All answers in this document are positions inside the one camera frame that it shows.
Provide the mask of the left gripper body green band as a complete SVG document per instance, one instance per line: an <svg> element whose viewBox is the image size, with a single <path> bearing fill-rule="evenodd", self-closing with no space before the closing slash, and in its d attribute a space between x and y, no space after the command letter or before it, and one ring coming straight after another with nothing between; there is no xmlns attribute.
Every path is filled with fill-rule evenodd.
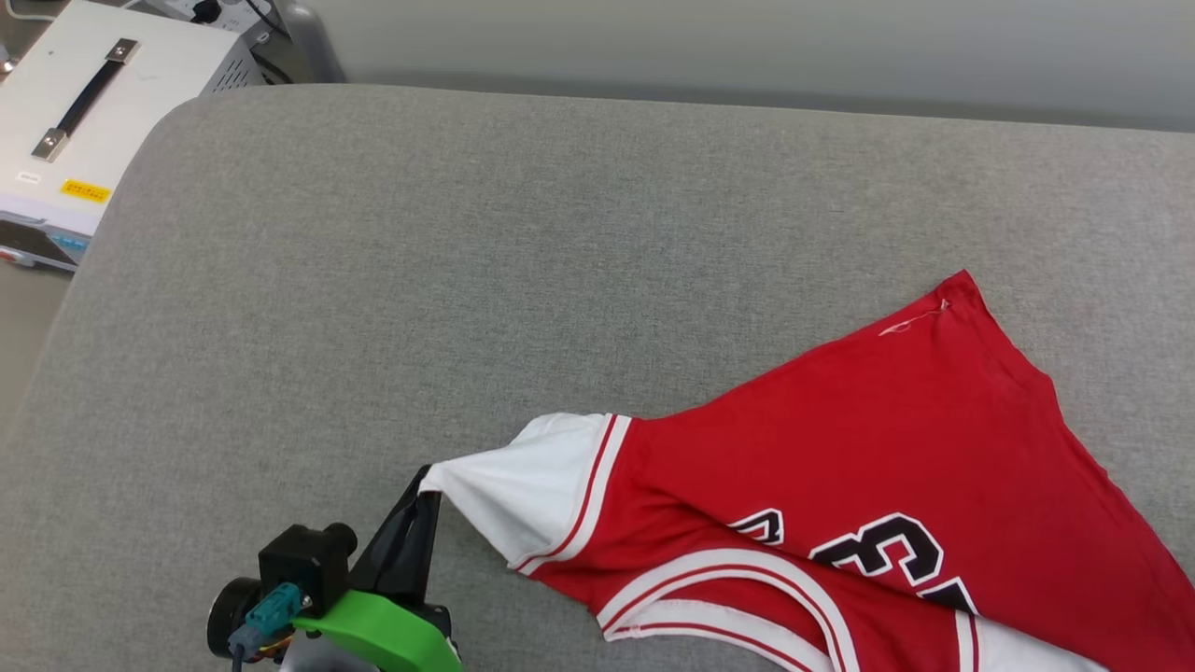
<svg viewBox="0 0 1195 672"><path fill-rule="evenodd" d="M347 591L324 616L295 617L294 630L294 668L464 668L443 630L375 593Z"/></svg>

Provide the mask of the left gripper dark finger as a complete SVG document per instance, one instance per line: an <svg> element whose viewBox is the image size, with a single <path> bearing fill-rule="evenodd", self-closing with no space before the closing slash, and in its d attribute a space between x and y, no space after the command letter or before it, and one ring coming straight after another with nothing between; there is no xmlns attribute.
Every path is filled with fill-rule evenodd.
<svg viewBox="0 0 1195 672"><path fill-rule="evenodd" d="M431 470L423 465L392 512L387 552L387 595L402 604L424 604L443 494L423 490Z"/></svg>
<svg viewBox="0 0 1195 672"><path fill-rule="evenodd" d="M391 549L391 517L376 530L358 561L350 572L351 587L361 592L387 595L387 552Z"/></svg>

